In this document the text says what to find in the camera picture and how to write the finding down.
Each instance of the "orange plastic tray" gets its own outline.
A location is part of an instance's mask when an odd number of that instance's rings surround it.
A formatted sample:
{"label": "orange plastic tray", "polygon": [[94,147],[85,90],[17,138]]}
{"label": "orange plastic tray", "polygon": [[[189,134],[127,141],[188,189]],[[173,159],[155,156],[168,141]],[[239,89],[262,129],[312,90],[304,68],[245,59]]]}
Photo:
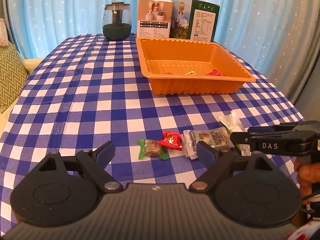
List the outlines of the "orange plastic tray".
{"label": "orange plastic tray", "polygon": [[[219,44],[160,38],[136,41],[142,75],[149,79],[156,95],[233,93],[243,83],[256,81]],[[214,69],[226,76],[206,75]],[[190,71],[198,75],[185,75]]]}

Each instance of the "sofa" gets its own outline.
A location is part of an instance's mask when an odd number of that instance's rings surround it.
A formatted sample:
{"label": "sofa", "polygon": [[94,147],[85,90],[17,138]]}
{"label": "sofa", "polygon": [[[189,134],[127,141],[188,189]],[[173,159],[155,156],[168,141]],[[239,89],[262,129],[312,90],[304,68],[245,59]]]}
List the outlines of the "sofa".
{"label": "sofa", "polygon": [[[20,58],[20,61],[23,64],[28,75],[30,75],[30,73],[40,64],[42,60],[43,60],[42,58],[35,58],[35,59],[23,59],[22,57]],[[6,111],[0,114],[0,137],[4,131],[5,126],[7,125],[9,115],[14,105],[17,103],[17,101],[18,101],[18,98],[16,98],[16,100],[7,108]]]}

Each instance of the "tablecloth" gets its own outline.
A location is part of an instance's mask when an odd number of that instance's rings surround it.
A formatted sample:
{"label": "tablecloth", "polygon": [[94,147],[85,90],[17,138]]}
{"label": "tablecloth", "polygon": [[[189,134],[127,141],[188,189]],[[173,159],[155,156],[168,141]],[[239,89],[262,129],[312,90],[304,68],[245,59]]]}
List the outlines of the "tablecloth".
{"label": "tablecloth", "polygon": [[[231,53],[256,78],[233,94],[155,95],[140,71],[135,37],[105,41],[103,35],[66,39],[31,73],[0,140],[0,231],[17,221],[10,194],[50,151],[62,156],[96,149],[108,140],[116,155],[106,167],[127,182],[189,186],[205,168],[180,151],[169,160],[138,160],[140,138],[161,139],[162,130],[183,132],[220,127],[234,110],[244,127],[301,121],[302,116],[276,87]],[[269,156],[296,183],[289,157]]]}

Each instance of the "gray ribbed panel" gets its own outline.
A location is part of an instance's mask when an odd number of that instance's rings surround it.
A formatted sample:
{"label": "gray ribbed panel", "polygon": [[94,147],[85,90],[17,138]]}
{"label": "gray ribbed panel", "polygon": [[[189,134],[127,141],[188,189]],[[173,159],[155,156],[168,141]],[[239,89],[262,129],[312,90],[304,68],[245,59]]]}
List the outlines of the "gray ribbed panel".
{"label": "gray ribbed panel", "polygon": [[184,184],[130,184],[103,197],[86,218],[59,228],[20,223],[5,240],[283,240],[291,224],[258,229],[238,225],[221,215],[207,195],[188,192]]}

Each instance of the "hand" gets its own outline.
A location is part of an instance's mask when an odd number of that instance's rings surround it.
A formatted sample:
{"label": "hand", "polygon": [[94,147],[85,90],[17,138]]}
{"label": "hand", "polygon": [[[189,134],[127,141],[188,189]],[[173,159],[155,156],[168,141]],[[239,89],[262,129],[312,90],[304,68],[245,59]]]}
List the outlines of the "hand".
{"label": "hand", "polygon": [[306,164],[301,166],[296,159],[294,161],[294,171],[298,172],[297,182],[300,185],[300,193],[302,197],[308,196],[312,193],[311,183],[320,182],[320,163]]}

